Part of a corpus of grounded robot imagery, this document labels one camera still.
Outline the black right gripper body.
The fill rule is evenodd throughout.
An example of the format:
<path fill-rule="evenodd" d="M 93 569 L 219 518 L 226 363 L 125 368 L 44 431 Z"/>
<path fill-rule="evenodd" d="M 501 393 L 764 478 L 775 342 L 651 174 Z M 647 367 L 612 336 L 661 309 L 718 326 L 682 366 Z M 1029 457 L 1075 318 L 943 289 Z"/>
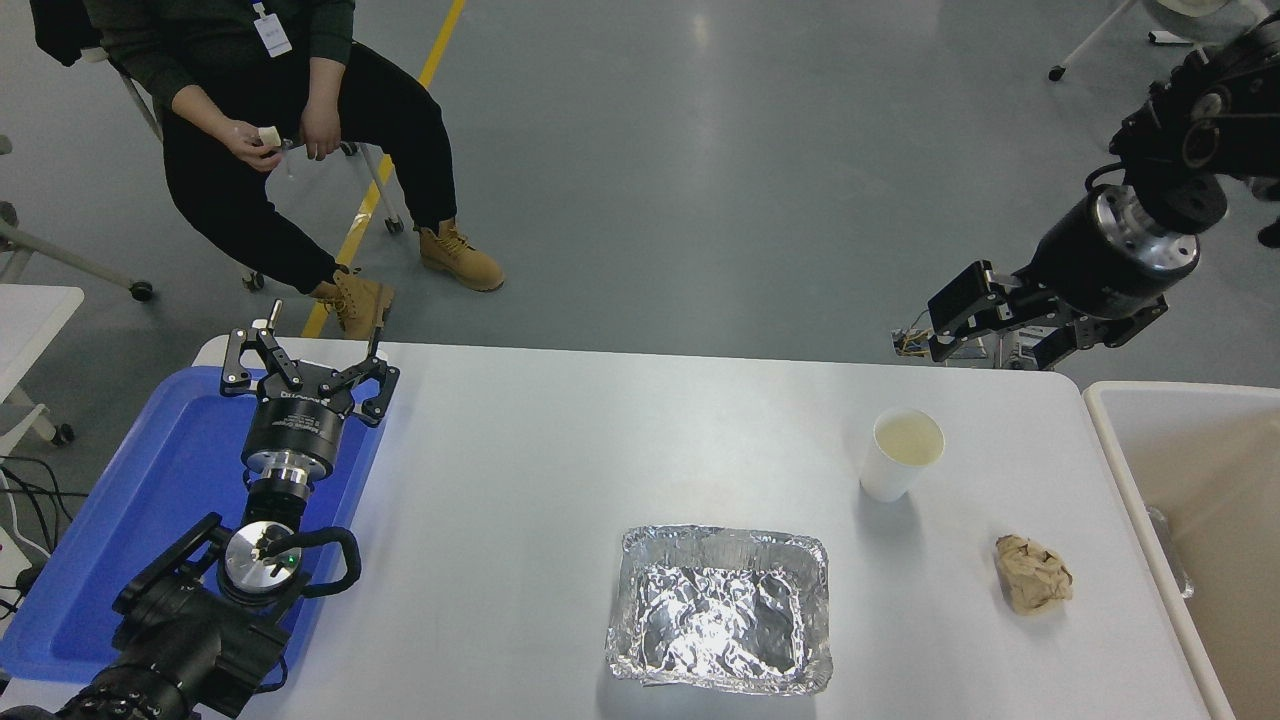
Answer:
<path fill-rule="evenodd" d="M 1139 210 L 1134 193 L 1088 193 L 1041 238 L 1028 278 L 1088 316 L 1137 314 L 1171 286 L 1149 256 L 1156 232 Z"/>

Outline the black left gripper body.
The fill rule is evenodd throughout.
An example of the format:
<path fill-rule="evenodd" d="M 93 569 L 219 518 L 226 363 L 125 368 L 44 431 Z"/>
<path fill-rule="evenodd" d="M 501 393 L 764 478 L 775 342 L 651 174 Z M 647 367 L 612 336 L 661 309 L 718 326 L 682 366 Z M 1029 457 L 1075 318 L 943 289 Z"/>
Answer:
<path fill-rule="evenodd" d="M 264 474 L 288 465 L 308 474 L 332 474 L 347 419 L 347 404 L 288 389 L 255 391 L 257 405 L 243 446 L 243 464 Z"/>

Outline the person's right hand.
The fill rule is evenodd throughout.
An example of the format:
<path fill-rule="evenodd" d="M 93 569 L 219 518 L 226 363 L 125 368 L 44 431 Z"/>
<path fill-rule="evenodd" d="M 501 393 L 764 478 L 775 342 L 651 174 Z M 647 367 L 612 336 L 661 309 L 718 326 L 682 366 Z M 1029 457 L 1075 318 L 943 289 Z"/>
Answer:
<path fill-rule="evenodd" d="M 280 165 L 279 146 L 268 145 L 259 129 L 246 122 L 219 118 L 210 120 L 204 131 L 218 140 L 233 156 L 256 172 L 270 173 Z"/>

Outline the person's left hand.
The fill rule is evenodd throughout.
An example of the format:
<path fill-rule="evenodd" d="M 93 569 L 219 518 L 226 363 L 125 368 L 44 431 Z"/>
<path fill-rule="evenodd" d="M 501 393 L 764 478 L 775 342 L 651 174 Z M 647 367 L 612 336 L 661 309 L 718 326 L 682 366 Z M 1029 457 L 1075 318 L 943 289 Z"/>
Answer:
<path fill-rule="evenodd" d="M 342 142 L 340 114 L 334 97 L 310 99 L 300 118 L 300 140 L 308 159 L 321 161 Z"/>

